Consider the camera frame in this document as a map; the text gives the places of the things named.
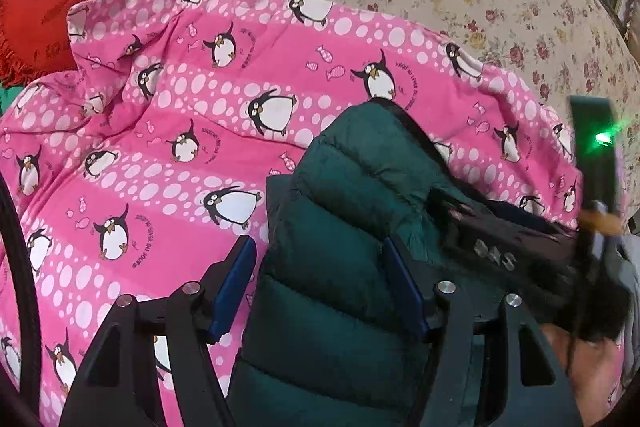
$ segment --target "green fabric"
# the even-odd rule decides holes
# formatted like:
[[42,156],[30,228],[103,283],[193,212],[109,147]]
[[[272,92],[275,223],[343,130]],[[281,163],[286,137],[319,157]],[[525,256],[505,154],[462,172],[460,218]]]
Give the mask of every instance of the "green fabric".
[[0,88],[0,115],[4,115],[15,97],[24,89],[24,86],[14,86],[12,88]]
[[[402,328],[381,246],[395,233],[416,259],[465,277],[439,249],[424,210],[434,187],[479,206],[372,102],[346,110],[317,137],[290,183],[268,184],[270,249],[228,392],[239,427],[402,425],[430,347]],[[468,287],[499,301],[502,290],[468,275]],[[482,346],[473,358],[471,416]]]

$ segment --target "pink penguin blanket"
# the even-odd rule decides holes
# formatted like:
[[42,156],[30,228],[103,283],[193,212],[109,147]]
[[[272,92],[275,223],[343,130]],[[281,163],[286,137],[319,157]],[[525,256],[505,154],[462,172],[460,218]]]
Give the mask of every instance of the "pink penguin blanket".
[[[70,10],[68,34],[78,70],[34,81],[0,122],[38,293],[46,425],[115,298],[169,295],[240,234],[259,261],[265,178],[293,171],[313,137],[370,97],[406,109],[489,198],[576,226],[571,130],[515,73],[418,24],[325,0],[91,0]],[[6,262],[0,275],[0,360],[17,378]],[[254,284],[210,349],[223,390]],[[162,337],[156,358],[180,425]]]

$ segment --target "person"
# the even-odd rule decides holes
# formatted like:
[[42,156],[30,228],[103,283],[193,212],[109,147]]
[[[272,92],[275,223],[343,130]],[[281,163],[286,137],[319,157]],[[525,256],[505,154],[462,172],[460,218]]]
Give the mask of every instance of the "person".
[[[563,369],[566,369],[570,335],[553,324],[540,327]],[[609,412],[609,394],[620,377],[620,354],[610,339],[599,343],[578,340],[569,373],[584,427],[591,427]]]

